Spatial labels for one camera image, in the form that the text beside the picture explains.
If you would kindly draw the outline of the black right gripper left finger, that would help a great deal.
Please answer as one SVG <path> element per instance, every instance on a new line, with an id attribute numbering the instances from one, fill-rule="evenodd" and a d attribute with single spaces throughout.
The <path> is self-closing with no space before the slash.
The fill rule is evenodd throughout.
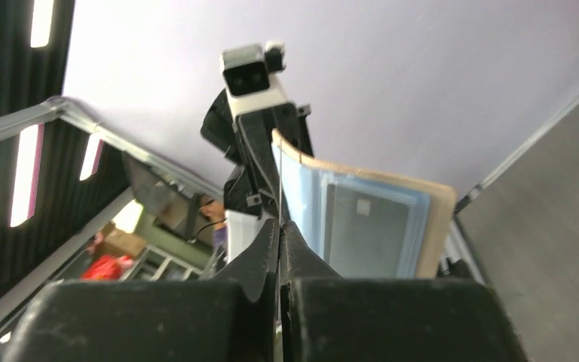
<path id="1" fill-rule="evenodd" d="M 31 301 L 5 361 L 271 361 L 280 227 L 192 281 L 61 281 Z"/>

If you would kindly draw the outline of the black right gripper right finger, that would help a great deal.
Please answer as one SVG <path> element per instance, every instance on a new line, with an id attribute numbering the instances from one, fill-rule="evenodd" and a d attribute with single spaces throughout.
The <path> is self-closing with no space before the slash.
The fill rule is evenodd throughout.
<path id="1" fill-rule="evenodd" d="M 468 278 L 343 278 L 287 222 L 286 361 L 524 361 L 494 290 Z"/>

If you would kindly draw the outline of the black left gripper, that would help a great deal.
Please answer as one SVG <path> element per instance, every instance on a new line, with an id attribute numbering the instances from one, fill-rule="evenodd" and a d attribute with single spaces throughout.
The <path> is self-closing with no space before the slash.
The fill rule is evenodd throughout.
<path id="1" fill-rule="evenodd" d="M 282 220 L 298 222 L 315 217 L 314 181 L 300 171 L 296 190 L 281 187 L 281 175 L 272 149 L 272 134 L 280 135 L 295 149 L 312 156 L 307 117 L 311 106 L 285 102 L 245 115 L 233 116 L 228 91 L 223 89 L 209 107 L 201 136 L 235 163 L 223 187 L 226 210 L 261 216 L 270 213 Z"/>

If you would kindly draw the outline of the grey credit card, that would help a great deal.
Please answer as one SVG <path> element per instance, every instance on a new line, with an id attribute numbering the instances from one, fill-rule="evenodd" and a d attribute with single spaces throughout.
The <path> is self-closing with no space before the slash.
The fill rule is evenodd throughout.
<path id="1" fill-rule="evenodd" d="M 410 206 L 350 186 L 329 185 L 323 257 L 344 278 L 408 278 Z"/>

